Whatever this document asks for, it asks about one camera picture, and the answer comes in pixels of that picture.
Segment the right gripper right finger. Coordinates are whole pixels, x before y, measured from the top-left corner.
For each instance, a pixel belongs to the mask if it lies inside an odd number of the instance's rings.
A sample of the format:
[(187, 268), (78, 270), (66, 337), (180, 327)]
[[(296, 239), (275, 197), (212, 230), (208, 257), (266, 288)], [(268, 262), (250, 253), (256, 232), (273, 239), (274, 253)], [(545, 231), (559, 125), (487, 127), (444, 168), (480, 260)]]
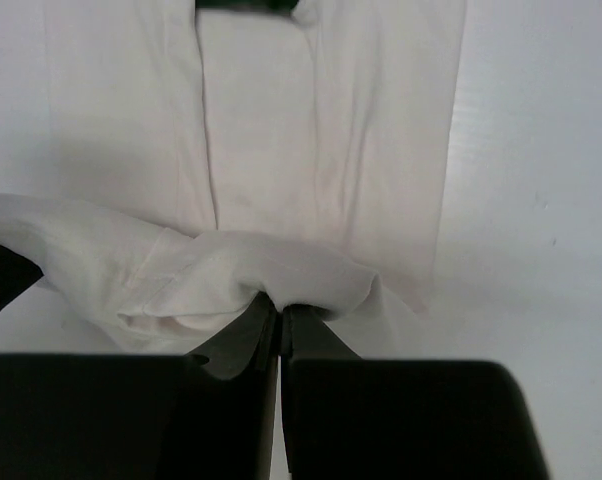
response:
[(284, 359), (357, 360), (326, 324), (328, 311), (309, 305), (292, 305), (282, 313), (281, 356)]

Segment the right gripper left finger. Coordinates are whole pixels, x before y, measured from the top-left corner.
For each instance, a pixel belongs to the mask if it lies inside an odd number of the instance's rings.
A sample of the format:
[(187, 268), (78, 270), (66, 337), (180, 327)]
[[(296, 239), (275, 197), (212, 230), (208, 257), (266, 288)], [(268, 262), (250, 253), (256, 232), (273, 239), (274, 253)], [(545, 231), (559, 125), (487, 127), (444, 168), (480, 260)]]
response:
[(246, 369), (262, 370), (270, 356), (277, 318), (270, 298), (260, 293), (242, 314), (186, 357), (219, 381), (233, 380)]

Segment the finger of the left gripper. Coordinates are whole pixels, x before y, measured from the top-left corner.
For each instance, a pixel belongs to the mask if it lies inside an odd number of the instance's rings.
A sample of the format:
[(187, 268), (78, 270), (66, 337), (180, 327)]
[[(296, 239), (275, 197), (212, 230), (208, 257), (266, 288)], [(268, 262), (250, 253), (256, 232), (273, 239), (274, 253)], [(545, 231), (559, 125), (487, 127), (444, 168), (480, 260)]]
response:
[(0, 245), (0, 312), (42, 277), (36, 264)]

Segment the white green-sleeved t-shirt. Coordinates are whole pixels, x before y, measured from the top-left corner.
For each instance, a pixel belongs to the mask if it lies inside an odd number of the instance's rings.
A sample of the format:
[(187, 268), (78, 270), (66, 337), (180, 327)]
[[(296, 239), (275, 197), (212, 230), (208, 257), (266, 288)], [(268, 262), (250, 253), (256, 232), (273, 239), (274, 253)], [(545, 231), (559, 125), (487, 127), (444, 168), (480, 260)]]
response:
[(259, 291), (417, 341), (466, 5), (0, 1), (0, 352), (184, 352)]

